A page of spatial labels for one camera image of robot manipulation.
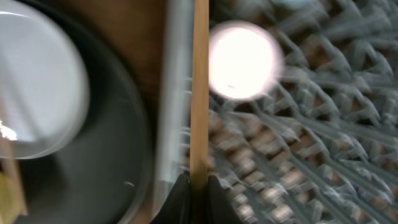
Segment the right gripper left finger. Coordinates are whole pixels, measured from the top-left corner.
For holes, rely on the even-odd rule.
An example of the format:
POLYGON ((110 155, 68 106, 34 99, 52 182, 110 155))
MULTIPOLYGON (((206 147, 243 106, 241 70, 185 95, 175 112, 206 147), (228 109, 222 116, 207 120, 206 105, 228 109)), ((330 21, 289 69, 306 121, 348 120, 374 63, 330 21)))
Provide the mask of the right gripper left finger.
POLYGON ((180 174, 158 214, 150 224, 189 224, 191 211, 190 178, 180 174))

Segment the pink cup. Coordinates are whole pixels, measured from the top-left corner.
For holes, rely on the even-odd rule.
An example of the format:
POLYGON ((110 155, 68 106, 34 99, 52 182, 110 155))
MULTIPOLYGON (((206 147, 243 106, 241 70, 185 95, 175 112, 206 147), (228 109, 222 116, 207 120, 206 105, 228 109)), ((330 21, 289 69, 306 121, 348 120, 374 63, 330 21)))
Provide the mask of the pink cup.
POLYGON ((251 101, 268 94, 284 69, 275 37, 246 21, 226 21, 210 29, 209 87, 228 100, 251 101))

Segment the wooden chopstick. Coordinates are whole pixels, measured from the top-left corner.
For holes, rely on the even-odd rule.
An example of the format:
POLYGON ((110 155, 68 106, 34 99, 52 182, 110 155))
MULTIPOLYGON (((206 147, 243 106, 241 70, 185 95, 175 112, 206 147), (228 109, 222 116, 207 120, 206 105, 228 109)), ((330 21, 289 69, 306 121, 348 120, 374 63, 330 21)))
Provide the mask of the wooden chopstick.
POLYGON ((195 0, 190 117, 190 180, 201 193, 207 185, 209 125, 209 0, 195 0))
POLYGON ((16 158, 14 157, 14 148, 12 143, 4 138, 1 138, 1 151, 5 156, 4 169, 8 177, 11 179, 16 202, 20 208, 20 214, 23 216, 28 216, 29 211, 27 202, 25 200, 20 168, 16 158))

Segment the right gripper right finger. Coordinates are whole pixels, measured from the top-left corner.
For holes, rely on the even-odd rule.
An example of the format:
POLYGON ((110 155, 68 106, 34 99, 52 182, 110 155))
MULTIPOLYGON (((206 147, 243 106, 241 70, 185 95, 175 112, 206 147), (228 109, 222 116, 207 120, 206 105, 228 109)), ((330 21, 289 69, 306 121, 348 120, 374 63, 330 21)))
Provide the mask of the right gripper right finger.
POLYGON ((207 224, 243 224, 215 175, 208 177, 206 187, 207 224))

